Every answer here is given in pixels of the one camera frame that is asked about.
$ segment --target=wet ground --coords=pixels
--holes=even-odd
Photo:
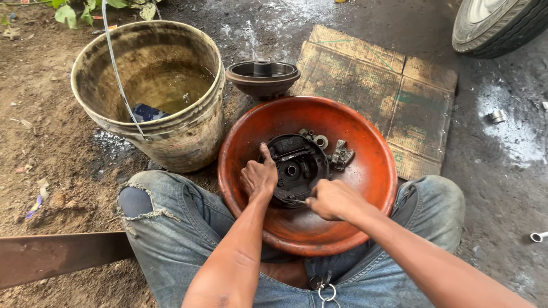
[[[250,59],[295,63],[318,23],[456,70],[458,110],[442,175],[466,197],[458,256],[533,304],[548,306],[543,288],[548,246],[527,240],[531,232],[548,231],[546,113],[541,106],[548,101],[548,32],[507,56],[469,59],[451,47],[458,6],[459,1],[438,0],[206,0],[171,2],[161,10],[165,19],[210,35],[225,67]],[[240,99],[228,113],[230,125],[250,104],[230,87],[227,94],[229,101]],[[506,111],[508,121],[494,126],[485,115],[497,109]]]

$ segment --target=bucket handle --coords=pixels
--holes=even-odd
[[[160,10],[158,10],[158,6],[156,5],[156,0],[151,0],[151,1],[152,1],[152,4],[154,4],[154,7],[156,8],[156,12],[158,13],[158,19],[162,20],[162,16],[160,15]],[[141,133],[141,136],[143,137],[143,139],[145,139],[146,141],[150,141],[152,139],[148,136],[145,136],[145,134],[142,132],[141,127],[139,126],[139,124],[137,123],[137,120],[135,119],[135,116],[133,115],[133,111],[131,107],[129,107],[128,99],[125,97],[124,89],[122,87],[122,82],[120,81],[120,76],[118,75],[116,60],[114,59],[114,52],[112,51],[112,42],[110,41],[109,24],[106,20],[106,2],[107,0],[102,1],[103,23],[105,24],[106,41],[107,41],[107,45],[109,45],[110,59],[112,60],[112,68],[114,69],[116,82],[118,83],[118,87],[120,88],[120,94],[122,95],[122,98],[124,99],[125,106],[128,109],[129,115],[131,116],[133,123],[135,123],[135,126],[137,126],[137,129],[139,130],[139,133]]]

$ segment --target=tire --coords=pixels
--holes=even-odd
[[[463,0],[459,8],[453,27],[453,48],[458,53],[480,59],[496,58],[518,49],[548,28],[548,0],[500,0],[501,5],[483,20],[484,15],[477,9],[481,1]]]

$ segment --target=flattened cardboard box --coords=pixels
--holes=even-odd
[[[427,61],[316,25],[302,44],[291,95],[339,101],[371,121],[388,142],[398,176],[439,174],[457,75]]]

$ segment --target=skin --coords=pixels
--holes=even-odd
[[[278,181],[266,144],[264,164],[249,161],[241,180],[249,204],[192,280],[181,307],[252,307],[259,270],[304,288],[302,261],[261,264],[261,232]],[[339,180],[320,180],[306,200],[329,221],[348,221],[369,235],[411,277],[436,307],[533,307],[497,281],[401,227]]]

